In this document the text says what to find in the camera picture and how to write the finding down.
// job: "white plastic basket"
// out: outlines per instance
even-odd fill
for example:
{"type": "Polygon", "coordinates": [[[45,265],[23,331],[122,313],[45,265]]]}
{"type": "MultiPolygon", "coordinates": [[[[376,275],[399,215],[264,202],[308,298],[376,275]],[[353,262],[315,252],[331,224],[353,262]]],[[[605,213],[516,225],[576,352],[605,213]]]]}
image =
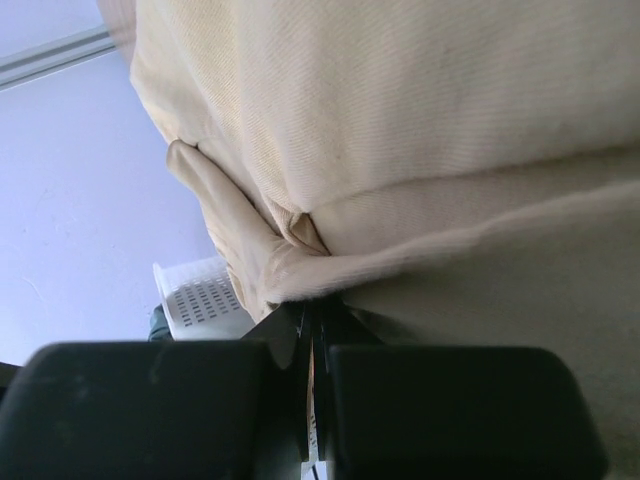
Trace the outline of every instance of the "white plastic basket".
{"type": "Polygon", "coordinates": [[[234,339],[254,327],[231,287],[222,258],[165,269],[154,264],[153,273],[175,340],[234,339]]]}

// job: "ribbed fabric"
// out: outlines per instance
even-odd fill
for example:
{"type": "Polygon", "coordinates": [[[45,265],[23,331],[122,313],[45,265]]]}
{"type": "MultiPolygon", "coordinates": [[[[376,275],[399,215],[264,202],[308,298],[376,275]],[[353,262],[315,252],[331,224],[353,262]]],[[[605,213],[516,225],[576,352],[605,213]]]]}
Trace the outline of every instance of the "ribbed fabric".
{"type": "Polygon", "coordinates": [[[243,305],[537,345],[640,478],[640,2],[140,1],[132,81],[243,305]]]}

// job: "wooden surface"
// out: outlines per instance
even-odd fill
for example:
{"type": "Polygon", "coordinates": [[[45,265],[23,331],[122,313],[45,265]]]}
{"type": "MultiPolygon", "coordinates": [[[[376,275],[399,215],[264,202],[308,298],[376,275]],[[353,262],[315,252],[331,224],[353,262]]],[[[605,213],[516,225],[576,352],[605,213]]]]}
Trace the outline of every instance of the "wooden surface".
{"type": "Polygon", "coordinates": [[[97,0],[97,4],[111,38],[131,65],[136,44],[136,1],[97,0]]]}

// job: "wrinkled cloth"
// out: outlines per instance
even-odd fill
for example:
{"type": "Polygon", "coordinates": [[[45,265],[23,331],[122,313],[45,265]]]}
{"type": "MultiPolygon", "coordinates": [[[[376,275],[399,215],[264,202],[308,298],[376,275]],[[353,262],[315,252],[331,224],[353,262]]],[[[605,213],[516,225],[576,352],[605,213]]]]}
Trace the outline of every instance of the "wrinkled cloth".
{"type": "Polygon", "coordinates": [[[638,18],[140,1],[131,76],[254,320],[341,291],[390,341],[548,348],[640,478],[638,18]]]}

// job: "black object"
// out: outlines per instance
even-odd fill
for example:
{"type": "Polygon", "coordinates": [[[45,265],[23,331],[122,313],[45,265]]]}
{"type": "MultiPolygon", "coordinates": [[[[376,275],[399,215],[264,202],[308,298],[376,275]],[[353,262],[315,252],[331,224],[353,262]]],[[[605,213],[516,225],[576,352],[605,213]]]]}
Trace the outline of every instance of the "black object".
{"type": "Polygon", "coordinates": [[[283,305],[239,341],[42,350],[0,408],[0,478],[298,479],[312,346],[329,478],[606,473],[552,354],[386,346],[331,298],[283,305]]]}

